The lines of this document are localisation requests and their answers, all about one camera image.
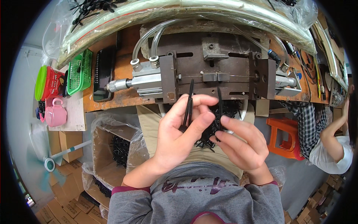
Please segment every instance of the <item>plaid shirt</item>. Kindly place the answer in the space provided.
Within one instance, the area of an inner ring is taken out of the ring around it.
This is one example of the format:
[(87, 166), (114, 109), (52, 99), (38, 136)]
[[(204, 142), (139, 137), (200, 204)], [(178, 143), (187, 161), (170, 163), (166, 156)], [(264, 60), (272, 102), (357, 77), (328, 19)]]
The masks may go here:
[(316, 122), (313, 103), (309, 103), (306, 107), (299, 108), (297, 106), (302, 106), (307, 103), (290, 101), (289, 103), (292, 104), (290, 105), (285, 103), (285, 101), (279, 102), (297, 117), (301, 153), (303, 157), (309, 159), (311, 151), (318, 143), (319, 134), (327, 126), (325, 110), (323, 109), (320, 120)]

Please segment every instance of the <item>beige pants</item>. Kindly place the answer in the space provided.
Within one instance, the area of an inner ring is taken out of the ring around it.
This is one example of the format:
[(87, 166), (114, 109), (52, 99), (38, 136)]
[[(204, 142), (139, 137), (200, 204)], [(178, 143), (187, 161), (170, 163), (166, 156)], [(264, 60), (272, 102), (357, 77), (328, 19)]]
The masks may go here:
[[(158, 105), (151, 104), (137, 106), (137, 113), (143, 131), (144, 140), (149, 152), (149, 157), (152, 157), (154, 156), (156, 150), (158, 126), (159, 120), (161, 119)], [(253, 111), (253, 106), (248, 103), (244, 121), (253, 124), (254, 120), (255, 114)], [(216, 163), (235, 174), (238, 178), (241, 178), (243, 171), (229, 160), (222, 149), (218, 146), (215, 146), (213, 149), (215, 153), (208, 148), (194, 146), (189, 156), (186, 158), (186, 160), (184, 160), (184, 162), (182, 162), (182, 164), (198, 161)]]

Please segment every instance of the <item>orange plastic stool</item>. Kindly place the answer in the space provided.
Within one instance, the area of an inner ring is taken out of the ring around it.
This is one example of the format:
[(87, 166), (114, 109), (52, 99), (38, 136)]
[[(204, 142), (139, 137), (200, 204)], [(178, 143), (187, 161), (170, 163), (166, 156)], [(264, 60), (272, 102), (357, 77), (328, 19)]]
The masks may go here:
[[(300, 142), (298, 140), (298, 124), (296, 121), (282, 118), (268, 118), (266, 124), (271, 126), (271, 138), (267, 148), (270, 152), (277, 155), (289, 158), (304, 160), (305, 158), (300, 156)], [(281, 148), (276, 147), (277, 129), (288, 132), (288, 141), (282, 141)]]

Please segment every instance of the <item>wooden workbench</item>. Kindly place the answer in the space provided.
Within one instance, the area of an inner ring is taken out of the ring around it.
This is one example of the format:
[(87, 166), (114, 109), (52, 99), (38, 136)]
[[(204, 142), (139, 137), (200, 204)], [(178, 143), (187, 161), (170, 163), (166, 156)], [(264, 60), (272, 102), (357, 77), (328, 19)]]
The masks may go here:
[[(117, 52), (116, 55), (116, 64), (115, 64), (115, 77), (114, 80), (122, 79), (122, 78), (132, 78), (132, 66), (130, 65), (130, 61), (132, 60), (132, 52), (135, 44), (140, 38), (139, 35), (140, 25), (135, 25), (129, 28), (126, 28), (122, 32), (122, 48)], [(135, 105), (143, 105), (143, 104), (154, 104), (154, 99), (143, 99), (139, 97), (137, 91), (133, 88), (127, 90), (121, 90), (113, 93), (113, 99), (107, 102), (94, 102), (93, 101), (93, 77), (95, 70), (95, 61), (97, 52), (105, 47), (116, 44), (116, 33), (113, 33), (96, 44), (92, 45), (89, 49), (93, 52), (92, 56), (92, 78), (91, 78), (91, 86), (83, 91), (83, 110), (84, 112), (91, 112), (97, 110), (106, 110), (110, 108), (124, 107), (124, 106), (135, 106)], [(276, 41), (271, 41), (270, 49), (274, 50), (279, 56), (283, 56), (283, 52)], [(141, 62), (148, 61), (143, 58), (141, 52), (139, 51), (138, 58)], [(303, 52), (303, 58), (307, 62), (307, 56)], [(299, 62), (290, 57), (290, 67), (295, 67), (297, 70), (300, 70), (302, 73), (302, 78), (300, 80), (302, 92), (293, 97), (286, 96), (275, 96), (276, 100), (293, 100), (293, 101), (309, 101), (309, 91), (306, 82), (306, 78), (303, 75), (301, 66)], [(312, 92), (311, 102), (315, 103), (329, 103), (329, 92), (327, 86), (325, 85), (326, 92), (326, 100), (322, 101), (318, 98), (318, 90), (317, 84), (313, 84), (313, 82), (309, 79), (309, 85)]]

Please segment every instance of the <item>white shirt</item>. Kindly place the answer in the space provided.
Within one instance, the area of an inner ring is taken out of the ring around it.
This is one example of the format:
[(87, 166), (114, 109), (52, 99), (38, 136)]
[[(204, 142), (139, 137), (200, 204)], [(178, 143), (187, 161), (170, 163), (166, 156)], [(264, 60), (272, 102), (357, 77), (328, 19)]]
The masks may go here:
[(329, 174), (343, 174), (347, 172), (352, 164), (353, 151), (349, 145), (348, 131), (344, 136), (337, 136), (337, 141), (343, 146), (344, 157), (338, 163), (328, 154), (323, 147), (321, 139), (318, 140), (317, 145), (310, 153), (309, 161), (316, 165), (318, 168)]

